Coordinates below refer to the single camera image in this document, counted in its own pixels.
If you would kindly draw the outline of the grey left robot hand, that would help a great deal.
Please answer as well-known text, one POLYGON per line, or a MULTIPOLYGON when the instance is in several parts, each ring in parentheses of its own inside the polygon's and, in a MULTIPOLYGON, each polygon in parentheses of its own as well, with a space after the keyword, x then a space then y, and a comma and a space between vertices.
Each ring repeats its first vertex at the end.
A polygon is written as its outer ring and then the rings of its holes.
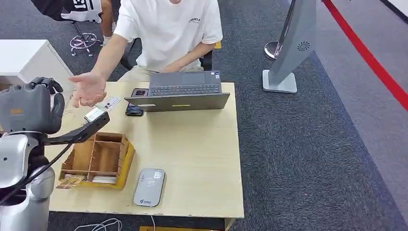
POLYGON ((62 86, 53 78, 37 77, 0 91, 0 126, 7 132, 54 134, 65 108, 62 86))

